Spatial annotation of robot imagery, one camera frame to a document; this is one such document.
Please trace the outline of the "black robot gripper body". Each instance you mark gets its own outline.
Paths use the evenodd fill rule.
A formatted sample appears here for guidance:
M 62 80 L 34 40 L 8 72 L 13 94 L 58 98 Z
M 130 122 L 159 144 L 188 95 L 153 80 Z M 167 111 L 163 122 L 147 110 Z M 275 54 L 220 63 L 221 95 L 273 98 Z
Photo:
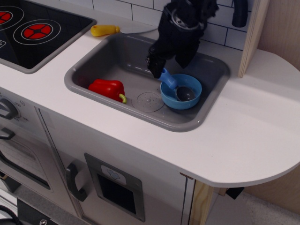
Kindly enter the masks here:
M 199 45 L 207 21 L 216 11 L 215 0 L 172 0 L 164 7 L 153 47 L 168 60 L 189 45 Z

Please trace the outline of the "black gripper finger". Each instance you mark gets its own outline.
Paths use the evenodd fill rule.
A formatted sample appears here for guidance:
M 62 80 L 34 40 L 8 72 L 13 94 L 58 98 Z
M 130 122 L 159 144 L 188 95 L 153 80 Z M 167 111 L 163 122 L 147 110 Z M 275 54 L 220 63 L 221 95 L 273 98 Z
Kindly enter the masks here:
M 182 68 L 186 68 L 194 58 L 195 54 L 197 53 L 198 47 L 199 45 L 195 44 L 195 45 L 189 45 L 184 49 L 180 50 L 175 56 L 176 62 Z
M 163 54 L 158 52 L 154 47 L 150 47 L 146 57 L 147 68 L 152 73 L 154 78 L 161 77 L 162 70 L 166 64 L 166 59 Z

